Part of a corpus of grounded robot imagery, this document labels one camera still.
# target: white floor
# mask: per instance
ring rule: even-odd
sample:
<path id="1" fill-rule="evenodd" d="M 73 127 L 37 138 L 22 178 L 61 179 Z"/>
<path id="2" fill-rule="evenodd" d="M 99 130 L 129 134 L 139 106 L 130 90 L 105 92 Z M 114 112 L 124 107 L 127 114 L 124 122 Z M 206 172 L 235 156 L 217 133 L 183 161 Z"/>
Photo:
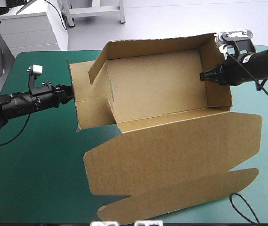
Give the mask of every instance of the white floor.
<path id="1" fill-rule="evenodd" d="M 70 0 L 76 7 L 91 0 Z M 118 0 L 102 0 L 115 5 Z M 119 15 L 76 18 L 68 28 L 69 50 L 102 49 L 110 40 L 158 39 L 208 32 L 249 29 L 255 45 L 268 46 L 268 0 L 125 0 L 126 23 Z M 1 36 L 6 74 L 0 77 L 0 90 L 13 58 Z"/>

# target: black cable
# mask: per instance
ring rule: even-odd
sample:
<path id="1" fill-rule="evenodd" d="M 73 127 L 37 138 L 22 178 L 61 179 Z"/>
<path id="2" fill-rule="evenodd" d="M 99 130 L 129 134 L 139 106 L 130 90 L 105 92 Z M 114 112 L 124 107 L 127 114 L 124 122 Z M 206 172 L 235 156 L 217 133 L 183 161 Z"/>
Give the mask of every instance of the black cable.
<path id="1" fill-rule="evenodd" d="M 231 57 L 235 62 L 237 62 L 237 64 L 245 71 L 248 73 L 248 75 L 250 76 L 250 78 L 252 78 L 253 81 L 255 81 L 256 85 L 258 85 L 262 91 L 265 92 L 265 94 L 268 96 L 268 91 L 253 77 L 253 75 L 251 75 L 251 73 L 238 61 L 236 60 L 231 54 L 226 53 L 229 57 Z"/>
<path id="2" fill-rule="evenodd" d="M 29 121 L 30 115 L 31 115 L 31 114 L 28 115 L 27 120 L 26 120 L 24 126 L 22 127 L 21 131 L 20 131 L 14 138 L 12 138 L 11 140 L 9 140 L 9 141 L 7 141 L 7 142 L 5 142 L 5 143 L 3 143 L 3 144 L 0 144 L 0 147 L 1 147 L 1 146 L 4 146 L 4 145 L 7 145 L 7 144 L 9 144 L 9 143 L 11 143 L 11 142 L 14 141 L 15 139 L 17 139 L 19 135 L 21 135 L 21 133 L 23 132 L 23 130 L 25 129 L 25 127 L 26 127 L 26 125 L 27 125 L 27 123 L 28 123 L 28 121 Z"/>
<path id="3" fill-rule="evenodd" d="M 49 1 L 47 1 L 47 0 L 44 0 L 44 1 L 47 2 L 47 3 L 49 3 L 50 5 L 52 5 L 52 7 L 57 11 L 58 16 L 59 16 L 59 18 L 60 18 L 60 21 L 62 22 L 63 28 L 64 28 L 65 30 L 67 30 L 67 28 L 65 27 L 64 21 L 63 21 L 62 17 L 60 16 L 60 13 L 59 13 L 58 9 L 57 9 L 51 2 L 49 2 Z"/>
<path id="4" fill-rule="evenodd" d="M 233 204 L 233 202 L 232 202 L 232 196 L 233 196 L 233 195 L 237 195 L 237 196 L 239 196 L 239 197 L 240 197 L 240 198 L 247 204 L 247 206 L 248 206 L 249 209 L 251 210 L 253 216 L 255 217 L 257 223 L 255 223 L 254 221 L 251 221 L 249 218 L 247 218 L 244 214 L 242 214 L 242 213 L 236 208 L 236 206 L 235 206 L 235 205 Z M 235 209 L 235 211 L 236 211 L 239 215 L 241 215 L 245 220 L 247 220 L 248 222 L 250 222 L 252 225 L 254 225 L 254 226 L 260 226 L 260 221 L 258 220 L 258 218 L 257 218 L 256 214 L 254 213 L 252 207 L 249 205 L 249 203 L 246 201 L 246 199 L 244 199 L 239 193 L 231 193 L 230 196 L 229 196 L 229 200 L 230 200 L 230 203 L 231 203 L 232 207 Z"/>

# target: cardboard box flap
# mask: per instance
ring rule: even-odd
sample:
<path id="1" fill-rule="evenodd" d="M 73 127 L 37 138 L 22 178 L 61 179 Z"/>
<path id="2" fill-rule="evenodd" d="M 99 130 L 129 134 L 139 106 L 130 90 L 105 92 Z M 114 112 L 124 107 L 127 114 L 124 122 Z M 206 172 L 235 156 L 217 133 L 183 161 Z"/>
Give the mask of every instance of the cardboard box flap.
<path id="1" fill-rule="evenodd" d="M 213 33 L 169 39 L 110 41 L 89 70 L 90 82 L 94 82 L 106 60 L 192 50 L 210 39 L 214 39 Z"/>
<path id="2" fill-rule="evenodd" d="M 195 119 L 220 114 L 227 111 L 229 111 L 229 109 L 203 108 L 174 114 L 167 114 L 153 118 L 122 122 L 118 124 L 118 128 L 122 133 L 127 133 L 139 129 L 145 129 L 178 121 L 185 121 L 188 119 Z"/>
<path id="3" fill-rule="evenodd" d="M 85 153 L 90 190 L 134 195 L 228 171 L 259 151 L 261 122 L 226 112 L 121 134 Z"/>
<path id="4" fill-rule="evenodd" d="M 244 169 L 159 187 L 103 206 L 97 215 L 102 220 L 130 224 L 227 197 L 247 187 L 257 175 L 258 169 Z"/>
<path id="5" fill-rule="evenodd" d="M 91 86 L 88 69 L 94 61 L 69 64 L 79 129 L 115 124 L 112 93 L 106 73 Z"/>

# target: corrugated cardboard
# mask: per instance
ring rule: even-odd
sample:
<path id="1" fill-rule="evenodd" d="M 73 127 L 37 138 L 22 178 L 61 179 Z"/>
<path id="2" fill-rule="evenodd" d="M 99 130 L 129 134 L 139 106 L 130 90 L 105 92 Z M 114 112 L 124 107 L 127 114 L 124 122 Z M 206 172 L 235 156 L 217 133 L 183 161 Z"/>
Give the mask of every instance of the corrugated cardboard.
<path id="1" fill-rule="evenodd" d="M 70 65 L 79 129 L 116 123 L 122 132 L 84 155 L 93 194 L 131 195 L 100 218 L 132 223 L 256 178 L 256 169 L 228 171 L 259 151 L 261 117 L 230 113 L 229 86 L 199 78 L 223 60 L 205 34 L 112 41 L 96 61 Z"/>

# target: keyboard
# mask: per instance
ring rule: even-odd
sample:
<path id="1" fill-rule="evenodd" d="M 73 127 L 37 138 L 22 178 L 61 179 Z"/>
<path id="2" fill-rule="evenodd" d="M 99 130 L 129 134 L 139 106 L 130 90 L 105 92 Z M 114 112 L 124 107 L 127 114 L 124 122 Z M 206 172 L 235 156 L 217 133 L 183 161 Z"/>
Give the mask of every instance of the keyboard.
<path id="1" fill-rule="evenodd" d="M 26 3 L 27 3 L 27 0 L 6 0 L 6 6 L 8 8 L 25 5 Z"/>

